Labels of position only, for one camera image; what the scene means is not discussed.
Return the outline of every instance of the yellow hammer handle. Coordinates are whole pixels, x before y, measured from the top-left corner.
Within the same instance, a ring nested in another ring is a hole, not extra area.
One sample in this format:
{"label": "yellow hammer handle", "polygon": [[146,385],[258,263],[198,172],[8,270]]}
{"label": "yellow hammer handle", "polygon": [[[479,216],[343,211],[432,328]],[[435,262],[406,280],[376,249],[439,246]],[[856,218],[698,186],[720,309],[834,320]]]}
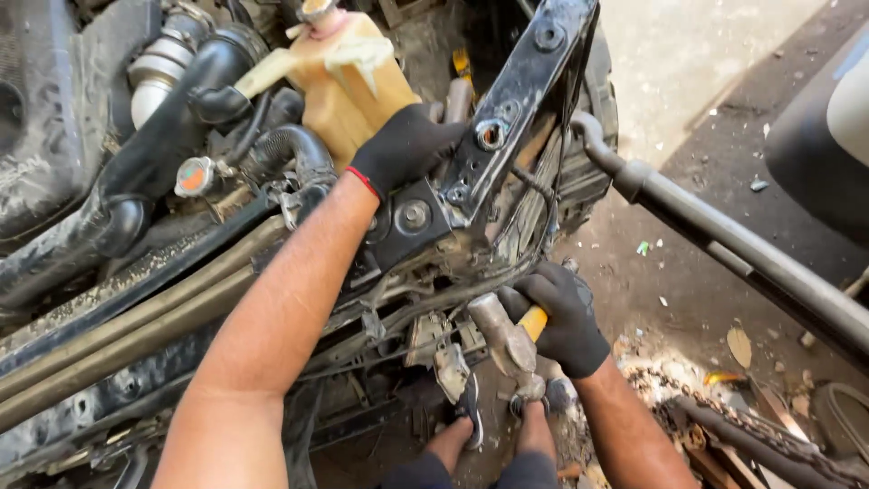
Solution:
{"label": "yellow hammer handle", "polygon": [[537,343],[537,338],[541,336],[543,328],[546,327],[547,319],[549,317],[539,306],[532,305],[528,309],[528,312],[525,313],[525,316],[522,316],[522,319],[519,320],[519,325],[525,328],[528,336],[531,337],[531,341]]}

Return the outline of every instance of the engine bay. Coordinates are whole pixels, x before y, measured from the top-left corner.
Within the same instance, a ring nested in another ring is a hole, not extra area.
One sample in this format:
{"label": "engine bay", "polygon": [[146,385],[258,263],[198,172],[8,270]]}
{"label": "engine bay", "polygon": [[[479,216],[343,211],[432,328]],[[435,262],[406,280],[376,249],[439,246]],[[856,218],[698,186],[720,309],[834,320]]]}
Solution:
{"label": "engine bay", "polygon": [[[26,117],[9,121],[20,134],[0,160],[1,480],[107,469],[159,446],[222,319],[346,159],[312,115],[322,107],[306,78],[259,75],[328,16],[293,2],[205,4],[4,5],[23,61],[3,86]],[[458,113],[468,131],[369,228],[303,373],[322,392],[306,410],[311,449],[432,391],[449,398],[467,369],[457,358],[486,355],[460,306],[527,271],[609,187],[567,128],[574,110],[590,112],[617,144],[597,4],[511,3],[500,16],[494,3],[426,4],[413,16],[344,5],[386,34],[389,66],[434,118]],[[63,56],[33,54],[45,43]],[[463,75],[472,91],[448,97]]]}

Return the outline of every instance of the gloved hand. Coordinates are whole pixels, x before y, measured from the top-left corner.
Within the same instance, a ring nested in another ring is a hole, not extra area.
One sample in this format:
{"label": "gloved hand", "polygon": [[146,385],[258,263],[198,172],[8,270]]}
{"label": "gloved hand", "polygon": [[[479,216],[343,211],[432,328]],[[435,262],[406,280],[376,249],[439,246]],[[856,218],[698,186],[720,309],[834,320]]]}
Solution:
{"label": "gloved hand", "polygon": [[549,316],[537,340],[537,352],[561,364],[569,378],[597,372],[610,350],[594,320],[592,291],[585,280],[563,266],[541,262],[513,287],[501,287],[498,299],[514,323],[519,323],[532,304]]}
{"label": "gloved hand", "polygon": [[433,123],[426,104],[408,105],[359,148],[348,171],[382,202],[392,190],[422,178],[451,156],[464,131],[465,124]]}

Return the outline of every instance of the coolant reservoir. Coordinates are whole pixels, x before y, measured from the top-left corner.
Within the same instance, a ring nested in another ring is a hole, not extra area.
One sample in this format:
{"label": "coolant reservoir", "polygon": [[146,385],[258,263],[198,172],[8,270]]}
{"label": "coolant reservoir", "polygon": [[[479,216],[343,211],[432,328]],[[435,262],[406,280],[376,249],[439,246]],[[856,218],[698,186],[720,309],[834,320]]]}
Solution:
{"label": "coolant reservoir", "polygon": [[393,114],[420,99],[371,18],[335,3],[306,1],[298,38],[272,51],[235,87],[251,98],[286,77],[305,96],[302,124],[323,140],[342,171]]}

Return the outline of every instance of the bolt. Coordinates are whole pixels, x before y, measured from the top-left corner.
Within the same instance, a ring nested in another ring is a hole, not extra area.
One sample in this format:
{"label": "bolt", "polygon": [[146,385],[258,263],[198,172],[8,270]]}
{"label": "bolt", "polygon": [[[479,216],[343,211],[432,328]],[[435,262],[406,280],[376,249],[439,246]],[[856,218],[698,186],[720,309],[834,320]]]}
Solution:
{"label": "bolt", "polygon": [[409,229],[420,229],[428,221],[428,204],[421,200],[408,202],[404,207],[404,218]]}

